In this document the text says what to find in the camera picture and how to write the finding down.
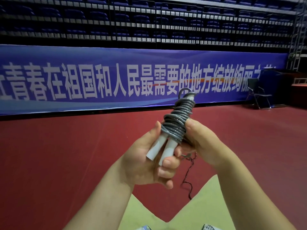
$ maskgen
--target hand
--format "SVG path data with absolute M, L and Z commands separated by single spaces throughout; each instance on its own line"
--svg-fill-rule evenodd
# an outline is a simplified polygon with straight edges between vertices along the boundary
M 215 169 L 222 169 L 228 162 L 232 151 L 223 144 L 217 135 L 200 122 L 188 119 L 185 122 L 186 137 L 196 152 Z
M 146 157 L 152 144 L 159 137 L 161 124 L 156 122 L 153 129 L 137 139 L 128 151 L 121 157 L 121 167 L 124 170 L 126 182 L 129 185 L 144 185 L 150 183 L 163 184 L 167 189 L 173 188 L 171 178 L 175 175 L 176 169 L 180 164 L 180 156 L 185 153 L 195 151 L 186 143 L 178 145 L 174 150 L 174 156 L 163 160 L 162 166 L 159 166 L 164 146 L 159 151 L 154 161 Z

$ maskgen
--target bleachers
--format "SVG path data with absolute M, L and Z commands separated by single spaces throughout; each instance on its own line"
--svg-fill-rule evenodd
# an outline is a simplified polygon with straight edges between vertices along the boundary
M 294 22 L 293 3 L 275 0 L 204 1 L 235 4 L 241 8 L 162 0 L 39 0 L 36 3 L 6 0 L 0 5 L 1 34 L 289 47 Z M 269 8 L 272 12 L 246 10 L 244 6 Z M 278 14 L 275 10 L 288 11 L 289 14 Z

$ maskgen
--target banner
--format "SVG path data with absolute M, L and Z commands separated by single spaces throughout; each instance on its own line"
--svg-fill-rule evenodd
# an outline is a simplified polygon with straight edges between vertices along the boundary
M 287 54 L 0 45 L 0 114 L 245 100 L 247 79 Z

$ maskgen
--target thin black wire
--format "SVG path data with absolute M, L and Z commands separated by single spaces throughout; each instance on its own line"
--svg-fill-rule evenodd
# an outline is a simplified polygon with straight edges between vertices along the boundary
M 191 198 L 191 193 L 192 193 L 192 190 L 193 190 L 193 185 L 192 185 L 192 183 L 190 183 L 190 182 L 186 182 L 185 180 L 187 179 L 187 176 L 188 176 L 188 173 L 189 173 L 189 171 L 190 171 L 190 169 L 192 168 L 192 166 L 194 165 L 194 160 L 197 158 L 197 153 L 195 152 L 195 154 L 194 154 L 194 158 L 192 158 L 192 157 L 189 157 L 189 158 L 186 158 L 186 160 L 188 160 L 188 161 L 191 161 L 191 166 L 189 167 L 189 169 L 187 170 L 187 172 L 186 172 L 186 174 L 185 174 L 185 178 L 183 179 L 183 181 L 182 181 L 182 183 L 181 183 L 181 185 L 183 185 L 183 183 L 188 183 L 190 186 L 191 186 L 191 189 L 190 189 L 190 192 L 189 192 L 189 199 L 190 200 L 192 200 L 192 198 Z

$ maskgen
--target black folding chair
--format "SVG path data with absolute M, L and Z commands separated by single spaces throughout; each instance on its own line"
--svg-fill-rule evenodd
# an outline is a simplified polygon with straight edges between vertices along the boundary
M 259 110 L 267 110 L 271 108 L 271 104 L 269 102 L 268 97 L 272 96 L 271 94 L 265 94 L 264 89 L 259 87 L 259 81 L 258 78 L 248 78 L 248 96 L 246 100 L 248 100 L 249 96 L 253 96 L 255 98 L 256 104 L 259 108 Z M 267 99 L 267 103 L 269 104 L 269 107 L 261 108 L 258 102 L 259 97 L 265 97 Z

